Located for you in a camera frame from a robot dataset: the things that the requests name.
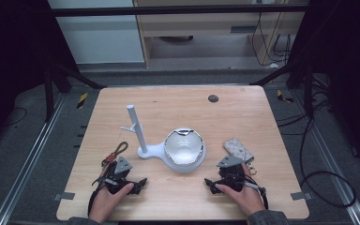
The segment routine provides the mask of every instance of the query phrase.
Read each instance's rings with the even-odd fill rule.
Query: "wooden table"
[[[218,102],[208,100],[218,96]],[[165,140],[175,128],[192,128],[206,144],[206,158],[193,172],[176,172],[160,159],[140,159],[136,134],[130,127],[127,105],[134,105],[148,144]],[[260,86],[143,86],[101,90],[83,138],[65,192],[73,200],[61,200],[57,217],[87,217],[87,204],[95,190],[92,182],[101,172],[100,162],[126,141],[121,154],[132,166],[127,180],[148,178],[140,195],[127,195],[111,219],[121,220],[235,220],[246,219],[226,195],[213,195],[203,179],[218,180],[217,164],[227,154],[223,143],[238,138],[255,156],[255,181],[267,189],[269,207],[289,219],[308,216],[276,121]]]

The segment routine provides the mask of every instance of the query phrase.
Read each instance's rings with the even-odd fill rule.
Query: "gray floor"
[[[245,37],[194,37],[190,42],[175,43],[158,38],[155,41],[155,49],[149,68],[121,68],[114,72],[89,72],[84,75],[109,86],[246,84],[255,82],[272,71],[273,68],[262,67],[258,64],[253,57],[250,43]],[[298,104],[301,102],[300,100],[289,103],[277,98],[278,89],[283,91],[285,98],[297,100],[301,96],[302,88],[292,91],[286,89],[283,83],[286,81],[286,77],[286,75],[281,76],[264,87],[279,125],[290,121],[280,121],[280,119],[303,113]],[[79,149],[78,145],[82,143],[82,135],[79,134],[84,134],[84,126],[88,124],[98,97],[98,90],[89,88],[75,80],[70,81],[73,84],[70,94],[60,95],[55,91],[55,99],[64,98],[62,110],[50,132],[49,139],[38,156],[36,166],[30,173],[22,195],[16,202],[16,207],[10,212],[10,223],[61,223],[55,216],[59,202],[55,201],[53,197],[65,189]],[[79,97],[84,92],[88,93],[88,98],[82,109],[77,109]],[[323,95],[318,95],[316,100],[315,104],[318,104],[326,98]],[[16,107],[18,108],[13,110],[12,115],[7,120],[12,125],[2,127],[0,135],[0,206],[8,195],[44,126],[43,86],[20,94],[16,99]],[[333,164],[328,164],[327,155],[322,150],[323,148],[328,149],[329,156],[333,159],[332,162],[336,162],[335,168],[338,168],[356,189],[357,205],[360,206],[360,158],[353,156],[352,147],[347,141],[338,120],[328,109],[327,106],[324,106],[314,113],[316,129],[312,129],[306,138],[303,148],[304,169],[306,173],[333,169]],[[302,135],[295,134],[303,133],[306,124],[307,121],[303,119],[291,126],[280,128],[299,181],[302,180],[299,160]],[[324,145],[320,142],[320,137],[323,139]],[[342,185],[337,185],[336,179],[327,175],[319,175],[311,178],[310,183],[324,197],[336,203],[342,203],[338,194]],[[302,186],[302,189],[304,192],[311,192],[311,189],[306,186]],[[350,213],[353,210],[351,208],[337,208],[322,201],[315,194],[313,196],[312,200],[307,201],[310,216],[304,221],[293,221],[292,224],[360,224],[360,221],[352,220]],[[243,221],[235,221],[226,224],[244,223]],[[139,224],[157,223],[140,222]]]

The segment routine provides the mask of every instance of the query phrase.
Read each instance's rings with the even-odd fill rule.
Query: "white vertical rod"
[[[129,116],[131,119],[132,127],[136,132],[137,139],[139,139],[140,147],[142,148],[143,153],[147,153],[147,145],[145,144],[142,127],[139,124],[139,119],[137,118],[136,110],[133,105],[127,106],[127,111],[129,112]]]

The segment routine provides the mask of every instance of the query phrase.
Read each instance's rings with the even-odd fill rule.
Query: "small round object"
[[[207,99],[212,103],[218,102],[218,96],[216,95],[210,95]]]
[[[165,152],[177,165],[192,165],[203,153],[201,136],[192,129],[179,128],[172,131],[165,140]]]

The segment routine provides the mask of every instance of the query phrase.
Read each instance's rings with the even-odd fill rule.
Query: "white wall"
[[[131,0],[49,0],[51,8],[133,7]],[[144,63],[135,16],[57,17],[77,64]]]

